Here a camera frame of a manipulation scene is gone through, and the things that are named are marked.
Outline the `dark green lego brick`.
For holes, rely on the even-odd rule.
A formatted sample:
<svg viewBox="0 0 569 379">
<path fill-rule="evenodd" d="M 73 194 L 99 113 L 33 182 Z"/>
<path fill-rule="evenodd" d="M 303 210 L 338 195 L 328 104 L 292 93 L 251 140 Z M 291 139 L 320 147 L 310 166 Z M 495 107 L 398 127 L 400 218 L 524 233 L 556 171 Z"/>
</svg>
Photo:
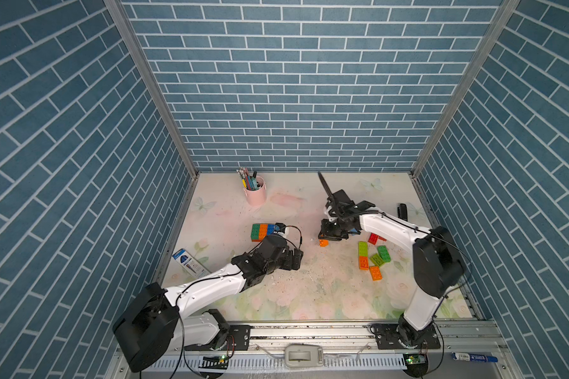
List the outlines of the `dark green lego brick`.
<svg viewBox="0 0 569 379">
<path fill-rule="evenodd" d="M 260 242 L 261 238 L 259 236 L 261 229 L 261 224 L 253 224 L 251 227 L 251 241 Z"/>
</svg>

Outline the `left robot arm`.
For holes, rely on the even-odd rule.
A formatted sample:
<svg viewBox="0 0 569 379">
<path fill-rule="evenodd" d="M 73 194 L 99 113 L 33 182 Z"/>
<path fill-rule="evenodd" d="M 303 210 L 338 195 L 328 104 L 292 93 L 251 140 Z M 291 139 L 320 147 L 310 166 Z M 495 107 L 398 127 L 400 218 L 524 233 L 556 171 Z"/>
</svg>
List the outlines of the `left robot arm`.
<svg viewBox="0 0 569 379">
<path fill-rule="evenodd" d="M 228 339 L 229 324 L 217 310 L 195 312 L 216 301 L 259 285 L 276 270 L 297 270 L 303 251 L 285 236 L 286 225 L 267 235 L 248 252 L 232 258 L 214 273 L 175 287 L 151 283 L 130 302 L 112 331 L 134 373 L 150 367 L 168 350 L 173 340 L 183 347 L 221 347 Z"/>
</svg>

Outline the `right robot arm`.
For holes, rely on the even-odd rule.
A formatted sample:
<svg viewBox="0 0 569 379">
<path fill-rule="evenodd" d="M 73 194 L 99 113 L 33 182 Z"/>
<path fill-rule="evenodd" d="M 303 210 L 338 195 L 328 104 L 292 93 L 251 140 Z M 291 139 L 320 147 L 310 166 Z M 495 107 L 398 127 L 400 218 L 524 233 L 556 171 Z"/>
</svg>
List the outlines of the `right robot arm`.
<svg viewBox="0 0 569 379">
<path fill-rule="evenodd" d="M 319 180 L 327 194 L 325 219 L 319 239 L 338 242 L 365 231 L 385 238 L 410 253 L 417 284 L 409 306 L 398 321 L 400 344 L 414 348 L 434 330 L 434 317 L 449 290 L 467 273 L 462 252 L 445 227 L 426 229 L 391 216 L 367 201 L 356 203 L 340 189 L 332 192 L 323 177 Z"/>
</svg>

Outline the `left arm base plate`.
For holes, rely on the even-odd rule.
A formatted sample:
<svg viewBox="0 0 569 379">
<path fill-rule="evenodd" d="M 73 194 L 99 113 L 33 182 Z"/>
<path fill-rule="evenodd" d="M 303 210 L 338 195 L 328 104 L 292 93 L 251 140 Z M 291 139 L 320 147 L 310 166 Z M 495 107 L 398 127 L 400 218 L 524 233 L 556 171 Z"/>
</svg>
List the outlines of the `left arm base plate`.
<svg viewBox="0 0 569 379">
<path fill-rule="evenodd" d="M 250 325 L 230 325 L 227 330 L 221 329 L 213 338 L 208 347 L 210 350 L 247 351 L 251 340 Z"/>
</svg>

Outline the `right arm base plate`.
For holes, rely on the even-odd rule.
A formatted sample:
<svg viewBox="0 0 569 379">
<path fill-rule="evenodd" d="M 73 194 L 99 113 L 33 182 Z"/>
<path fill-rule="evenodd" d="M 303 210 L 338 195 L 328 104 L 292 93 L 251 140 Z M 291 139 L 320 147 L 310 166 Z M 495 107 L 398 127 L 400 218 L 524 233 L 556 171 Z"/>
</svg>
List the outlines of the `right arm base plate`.
<svg viewBox="0 0 569 379">
<path fill-rule="evenodd" d="M 441 340 L 433 323 L 417 331 L 403 324 L 372 324 L 369 331 L 376 339 L 379 350 L 439 349 Z"/>
</svg>

